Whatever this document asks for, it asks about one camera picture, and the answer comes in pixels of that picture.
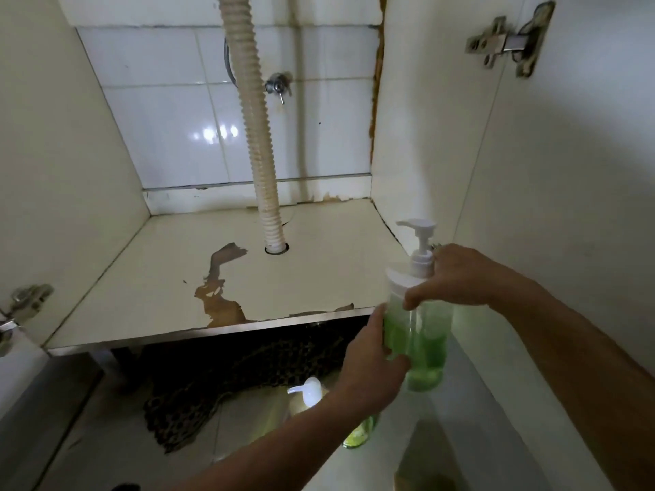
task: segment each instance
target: braided hose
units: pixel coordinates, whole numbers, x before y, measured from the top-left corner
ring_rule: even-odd
[[[246,126],[246,139],[250,153],[250,166],[255,181],[255,194],[259,218],[264,227],[266,252],[284,253],[288,246],[284,240],[278,186],[275,181],[271,127],[264,84],[255,43],[250,0],[218,0],[225,38],[232,56],[234,75],[238,82],[241,112]]]

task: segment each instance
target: white pump nozzle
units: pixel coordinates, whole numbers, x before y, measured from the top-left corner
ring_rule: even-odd
[[[323,389],[321,388],[321,381],[315,377],[310,377],[305,381],[302,386],[294,386],[287,389],[287,393],[302,393],[303,403],[307,408],[311,408],[323,397]]]
[[[411,227],[419,239],[419,249],[411,254],[412,274],[417,278],[429,278],[434,273],[432,248],[429,240],[437,224],[429,219],[407,219],[396,223],[399,226]]]

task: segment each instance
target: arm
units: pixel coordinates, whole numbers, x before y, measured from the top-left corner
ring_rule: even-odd
[[[218,462],[176,491],[302,489],[329,456],[367,417],[397,396],[409,360],[387,361],[382,307],[348,345],[339,381],[314,407]]]
[[[652,489],[655,380],[612,339],[536,282],[457,245],[437,250],[434,277],[407,291],[405,307],[425,299],[503,315],[616,489]]]

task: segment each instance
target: forearm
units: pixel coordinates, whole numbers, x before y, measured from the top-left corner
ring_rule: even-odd
[[[330,393],[176,491],[301,490],[357,427],[359,418],[345,398]]]
[[[519,334],[612,484],[655,481],[655,380],[607,335],[533,281],[491,307]]]

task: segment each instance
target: hand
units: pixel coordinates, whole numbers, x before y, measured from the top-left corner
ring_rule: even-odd
[[[493,306],[535,284],[477,250],[446,245],[434,251],[434,276],[408,289],[403,307],[413,310],[424,300]]]
[[[381,412],[396,398],[410,368],[405,355],[387,360],[383,315],[384,305],[376,307],[368,324],[350,342],[339,381],[332,391],[336,396],[343,396],[345,406],[354,411],[359,421]]]

